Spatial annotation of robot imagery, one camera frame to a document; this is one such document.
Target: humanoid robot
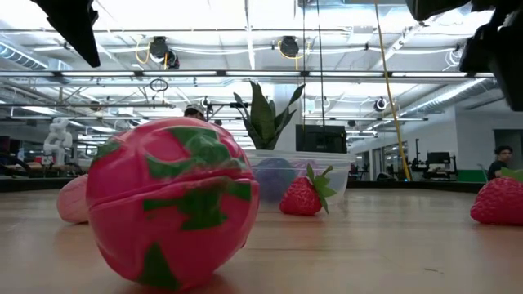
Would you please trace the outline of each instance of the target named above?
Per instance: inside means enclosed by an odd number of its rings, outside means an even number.
[[[55,155],[55,165],[65,163],[65,148],[73,145],[73,136],[67,132],[66,128],[69,120],[64,118],[55,118],[49,126],[49,135],[43,142],[42,165],[52,163],[52,155]]]

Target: table surface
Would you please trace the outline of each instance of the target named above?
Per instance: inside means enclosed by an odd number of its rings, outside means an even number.
[[[56,190],[0,194],[0,293],[165,293],[120,278]],[[477,225],[472,194],[360,189],[331,214],[262,205],[247,246],[190,293],[521,294],[523,229]]]

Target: man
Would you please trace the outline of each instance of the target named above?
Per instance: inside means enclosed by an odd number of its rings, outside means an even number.
[[[496,161],[490,164],[489,172],[487,172],[489,180],[502,177],[501,168],[507,167],[507,163],[512,157],[512,148],[510,146],[499,146],[494,152],[496,153]]]
[[[186,111],[183,116],[187,118],[196,118],[206,122],[205,120],[205,108],[200,105],[187,105]]]

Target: strawberry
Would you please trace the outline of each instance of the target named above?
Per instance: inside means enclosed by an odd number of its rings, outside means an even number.
[[[320,176],[315,176],[311,165],[307,165],[307,176],[299,176],[288,187],[284,198],[279,204],[282,213],[297,216],[313,216],[324,208],[329,213],[327,197],[334,196],[336,191],[327,187],[330,179],[327,173],[333,167],[328,167]]]
[[[502,170],[476,197],[471,217],[482,224],[523,225],[523,172]]]

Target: pink ball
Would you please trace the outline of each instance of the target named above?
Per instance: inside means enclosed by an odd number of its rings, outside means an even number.
[[[73,179],[60,190],[56,208],[63,221],[74,224],[87,221],[86,188],[87,175],[83,175]]]
[[[244,245],[258,184],[229,132],[169,118],[99,148],[87,205],[98,247],[115,272],[185,290],[210,279]]]

